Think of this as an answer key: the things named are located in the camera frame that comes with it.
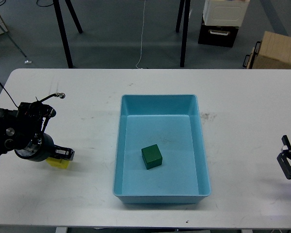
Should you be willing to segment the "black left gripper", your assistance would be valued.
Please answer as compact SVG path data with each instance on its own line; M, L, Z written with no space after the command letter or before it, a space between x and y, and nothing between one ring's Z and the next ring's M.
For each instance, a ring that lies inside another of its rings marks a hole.
M72 161L75 154L75 151L71 148L54 145L53 139L46 133L36 142L32 140L27 147L14 150L14 152L19 158L34 162L44 161L53 154L55 159Z

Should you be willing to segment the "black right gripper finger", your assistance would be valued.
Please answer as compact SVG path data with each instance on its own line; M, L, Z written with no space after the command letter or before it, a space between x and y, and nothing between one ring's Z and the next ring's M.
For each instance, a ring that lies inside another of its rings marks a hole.
M277 161L288 180L291 180L291 144L287 135L283 135L282 138L283 146L281 152L277 156Z

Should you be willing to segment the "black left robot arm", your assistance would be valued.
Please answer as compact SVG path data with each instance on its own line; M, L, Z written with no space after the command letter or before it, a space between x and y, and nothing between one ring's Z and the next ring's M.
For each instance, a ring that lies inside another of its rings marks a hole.
M54 116L56 111L40 101L22 102L17 110L0 108L0 156L14 151L21 159L41 162L50 158L52 163L66 168L75 152L55 145L45 133Z

